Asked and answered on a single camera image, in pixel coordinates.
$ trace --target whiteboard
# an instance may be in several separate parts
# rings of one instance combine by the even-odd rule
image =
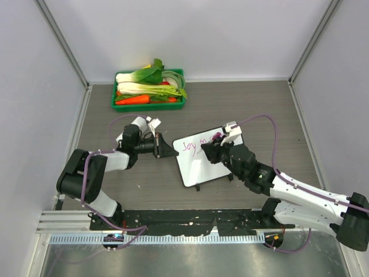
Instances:
[[[211,164],[201,150],[200,145],[210,141],[217,132],[224,134],[219,127],[173,141],[173,148],[179,152],[177,162],[184,186],[198,185],[231,173],[222,163]],[[243,144],[242,136],[235,140],[237,144]]]

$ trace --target robotic arm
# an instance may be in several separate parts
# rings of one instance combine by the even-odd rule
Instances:
[[[92,156],[89,160],[84,202],[118,227],[123,225],[122,206],[102,191],[104,173],[132,168],[138,154],[152,153],[155,158],[177,156],[178,152],[164,141],[162,134],[155,132],[160,123],[157,118],[137,117],[125,126],[116,139],[118,147],[115,151],[107,154],[100,152],[100,155]],[[74,150],[58,179],[59,193],[80,201],[85,162],[89,154],[85,150]]]
[[[225,135],[215,135],[202,144],[207,159],[222,163],[252,192],[272,196],[262,208],[263,220],[309,227],[336,236],[342,244],[366,251],[369,243],[367,199],[358,193],[351,197],[304,184],[256,160],[245,145],[234,145],[242,134],[236,122],[223,126]]]

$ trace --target green tray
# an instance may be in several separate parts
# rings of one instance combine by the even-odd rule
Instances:
[[[183,76],[183,70],[182,69],[168,69],[171,71],[174,71],[178,74],[181,74]],[[122,71],[117,72],[114,76],[114,89],[113,94],[111,97],[111,107],[115,109],[119,113],[124,113],[126,111],[159,111],[159,110],[180,110],[183,108],[183,105],[186,102],[186,99],[182,97],[181,102],[176,103],[156,103],[156,104],[139,104],[139,105],[116,105],[114,103],[115,99],[115,93],[116,93],[116,87],[118,86],[118,83],[116,82],[116,75],[119,73],[131,73],[133,71]]]

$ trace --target orange carrot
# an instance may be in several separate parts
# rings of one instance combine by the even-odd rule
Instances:
[[[177,99],[175,97],[169,97],[168,101],[150,101],[151,104],[157,104],[157,103],[176,103]]]
[[[127,99],[123,99],[115,102],[116,105],[137,105],[137,104],[147,104],[150,102],[150,96],[147,94],[135,96]]]

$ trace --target white wall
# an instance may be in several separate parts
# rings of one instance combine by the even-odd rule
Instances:
[[[87,79],[156,57],[187,78],[290,77],[330,0],[46,0]]]
[[[83,87],[33,1],[2,1],[0,37],[0,275],[18,277],[52,208]]]
[[[368,0],[343,1],[296,81],[327,186],[338,193],[358,192],[367,198],[368,10]],[[369,252],[362,257],[367,265]]]

